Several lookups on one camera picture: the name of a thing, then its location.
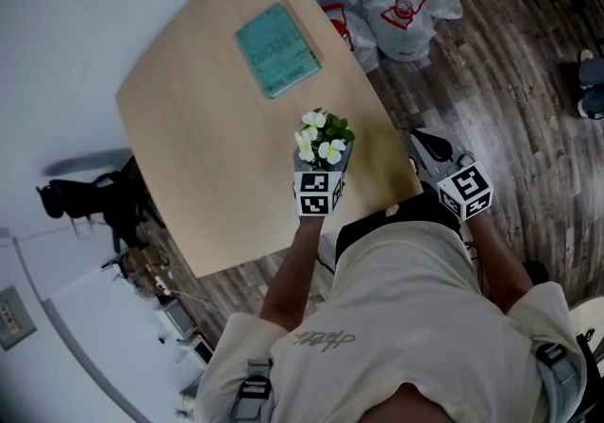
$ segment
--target flower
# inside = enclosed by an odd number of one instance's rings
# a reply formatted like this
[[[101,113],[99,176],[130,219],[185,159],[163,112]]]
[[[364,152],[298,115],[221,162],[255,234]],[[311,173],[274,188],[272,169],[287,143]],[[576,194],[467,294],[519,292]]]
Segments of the flower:
[[[312,152],[312,146],[310,145],[310,134],[307,130],[304,130],[302,131],[302,134],[295,132],[294,137],[300,148],[300,152],[298,153],[300,160],[312,162],[314,160],[314,153]]]
[[[331,144],[328,142],[321,143],[319,146],[319,156],[327,159],[329,164],[335,164],[342,159],[340,151],[344,151],[346,145],[342,140],[333,140]]]
[[[321,112],[307,112],[302,116],[302,122],[308,127],[304,129],[310,134],[310,140],[315,141],[319,134],[319,129],[325,125],[325,116]]]

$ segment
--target red handle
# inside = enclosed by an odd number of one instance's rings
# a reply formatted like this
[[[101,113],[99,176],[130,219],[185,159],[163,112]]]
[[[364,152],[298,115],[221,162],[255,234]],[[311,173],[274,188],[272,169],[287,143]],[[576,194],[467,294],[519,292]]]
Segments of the red handle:
[[[338,31],[338,33],[340,34],[340,36],[345,40],[348,41],[349,44],[349,48],[350,48],[350,52],[354,52],[355,51],[355,46],[352,43],[352,36],[350,35],[350,32],[348,31],[348,21],[346,20],[346,13],[344,12],[344,5],[342,4],[333,4],[333,5],[328,5],[327,7],[323,7],[323,11],[325,13],[327,13],[328,11],[332,11],[332,10],[339,10],[340,13],[342,14],[342,19],[343,22],[339,22],[338,20],[335,19],[329,19],[331,20],[331,22],[333,23],[333,26],[336,28],[336,30]]]
[[[417,9],[412,10],[412,15],[411,15],[411,17],[410,17],[409,21],[408,21],[408,22],[406,22],[405,24],[401,24],[401,23],[397,22],[396,20],[394,20],[394,19],[392,19],[392,18],[390,18],[390,17],[388,16],[388,12],[389,12],[389,11],[393,11],[393,12],[394,12],[394,15],[396,15],[395,9],[396,9],[396,6],[398,5],[398,0],[396,0],[396,2],[394,3],[394,5],[393,5],[393,6],[391,6],[390,8],[388,8],[388,9],[386,9],[386,10],[382,11],[382,12],[381,12],[381,14],[380,14],[380,17],[381,17],[382,19],[384,19],[386,22],[388,22],[389,24],[394,25],[396,28],[400,28],[401,30],[407,30],[407,28],[409,27],[409,25],[411,25],[411,23],[413,22],[413,19],[415,18],[415,15],[417,15],[417,13],[419,12],[419,10],[421,10],[421,9],[422,9],[422,7],[423,7],[423,6],[424,6],[424,4],[426,3],[426,1],[427,1],[427,0],[422,0],[422,1],[420,2],[420,4],[417,6]]]

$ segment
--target leg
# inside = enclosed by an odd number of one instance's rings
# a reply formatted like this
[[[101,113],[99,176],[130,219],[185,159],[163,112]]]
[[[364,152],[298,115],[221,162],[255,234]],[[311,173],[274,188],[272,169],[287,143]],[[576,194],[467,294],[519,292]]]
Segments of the leg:
[[[594,86],[586,90],[585,95],[577,104],[577,109],[581,117],[604,118],[604,86]]]
[[[579,81],[583,86],[604,84],[604,59],[585,59],[579,67]]]

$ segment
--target cable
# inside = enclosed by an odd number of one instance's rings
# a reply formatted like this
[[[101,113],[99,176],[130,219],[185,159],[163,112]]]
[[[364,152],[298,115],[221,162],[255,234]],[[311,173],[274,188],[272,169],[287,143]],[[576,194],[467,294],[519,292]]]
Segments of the cable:
[[[196,300],[197,302],[201,302],[201,303],[202,303],[202,304],[204,304],[205,306],[207,306],[207,307],[209,307],[209,308],[213,309],[214,311],[218,312],[218,313],[219,313],[221,316],[223,316],[224,318],[228,319],[228,316],[227,316],[227,315],[226,315],[226,314],[225,314],[223,311],[221,311],[220,309],[218,309],[218,308],[217,308],[215,305],[213,305],[213,304],[209,303],[207,300],[204,300],[203,298],[200,298],[200,297],[195,297],[195,296],[191,296],[191,295],[187,294],[186,292],[173,291],[173,290],[170,290],[170,292],[171,292],[172,294],[179,294],[179,295],[181,295],[181,296],[188,297],[188,298],[190,298],[190,299],[192,299],[192,300]]]
[[[318,262],[319,262],[321,265],[323,265],[323,266],[324,266],[324,267],[325,267],[325,268],[326,268],[326,269],[327,269],[329,272],[331,272],[331,274],[332,274],[332,275],[334,275],[334,276],[336,275],[335,271],[334,271],[334,270],[333,270],[333,269],[332,269],[332,268],[331,268],[329,265],[327,265],[325,262],[323,262],[323,261],[321,260],[321,257],[319,257],[319,254],[318,254],[318,253],[317,253],[317,261],[318,261]]]
[[[52,229],[52,230],[41,231],[40,233],[35,233],[33,235],[29,235],[29,236],[24,237],[24,238],[12,237],[13,242],[10,242],[9,244],[0,245],[0,248],[4,248],[5,246],[11,246],[11,245],[14,244],[14,241],[16,241],[18,243],[21,243],[21,242],[25,242],[27,240],[31,240],[32,238],[38,238],[38,237],[42,237],[44,235],[50,235],[51,233],[57,233],[58,231],[63,231],[65,229],[67,229],[67,228],[80,227],[82,225],[90,226],[90,224],[92,224],[92,225],[102,225],[102,226],[107,226],[108,225],[106,223],[96,222],[94,220],[92,220],[90,223],[89,222],[73,223],[73,224],[65,225],[63,227],[55,228],[55,229]]]
[[[480,261],[480,254],[478,252],[478,248],[476,247],[476,244],[474,242],[464,242],[464,243],[465,243],[465,247],[467,248],[468,252],[472,252],[473,249],[476,250],[476,257],[472,257],[472,255],[470,254],[470,260],[476,261],[478,286],[480,287],[480,291],[483,292],[483,290],[484,290],[484,270],[482,268],[482,262]]]

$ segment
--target box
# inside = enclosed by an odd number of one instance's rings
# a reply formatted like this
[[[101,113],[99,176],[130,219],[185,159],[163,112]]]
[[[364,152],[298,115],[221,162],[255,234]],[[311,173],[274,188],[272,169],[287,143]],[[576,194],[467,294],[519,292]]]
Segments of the box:
[[[343,188],[342,171],[296,171],[294,189],[298,215],[329,215],[336,208]]]
[[[486,210],[493,202],[493,183],[478,162],[436,184],[439,200],[461,221]]]

